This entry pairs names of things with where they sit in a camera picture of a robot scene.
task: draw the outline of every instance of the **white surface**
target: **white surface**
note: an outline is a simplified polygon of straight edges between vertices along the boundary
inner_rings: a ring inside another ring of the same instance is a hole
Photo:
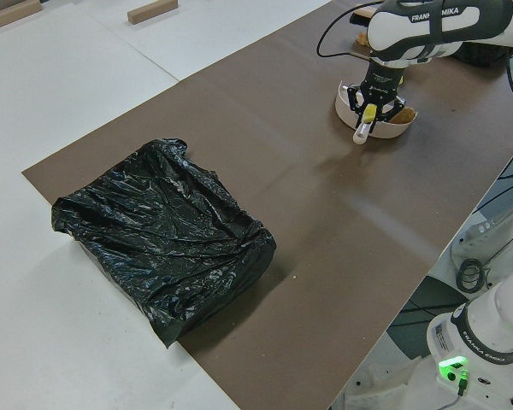
[[[51,230],[21,171],[325,2],[180,0],[129,25],[144,3],[50,0],[0,29],[0,409],[237,408]]]

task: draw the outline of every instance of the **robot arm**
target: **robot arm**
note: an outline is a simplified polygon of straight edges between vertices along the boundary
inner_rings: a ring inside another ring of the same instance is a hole
[[[409,65],[448,56],[464,41],[513,47],[513,0],[386,0],[369,22],[368,39],[369,70],[348,97],[357,126],[370,124],[372,132],[403,109],[397,88]],[[386,104],[393,108],[385,112]]]

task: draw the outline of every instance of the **crumpled black trash bag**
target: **crumpled black trash bag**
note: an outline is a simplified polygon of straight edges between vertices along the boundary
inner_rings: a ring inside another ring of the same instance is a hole
[[[53,205],[72,235],[146,315],[168,347],[264,273],[275,241],[216,173],[155,140]]]

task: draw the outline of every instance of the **brown mat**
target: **brown mat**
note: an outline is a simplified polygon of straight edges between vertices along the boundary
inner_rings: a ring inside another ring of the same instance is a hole
[[[513,155],[503,70],[439,59],[406,72],[421,114],[401,138],[351,141],[340,80],[367,63],[320,60],[333,2],[219,61],[24,172],[50,201],[153,138],[189,156],[274,234],[255,286],[182,344],[244,410],[326,409]],[[333,31],[328,51],[358,29]]]

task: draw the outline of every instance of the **black plastic bag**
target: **black plastic bag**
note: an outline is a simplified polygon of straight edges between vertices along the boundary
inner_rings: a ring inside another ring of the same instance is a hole
[[[53,205],[168,347],[226,306],[269,265],[275,241],[186,143],[155,140]]]

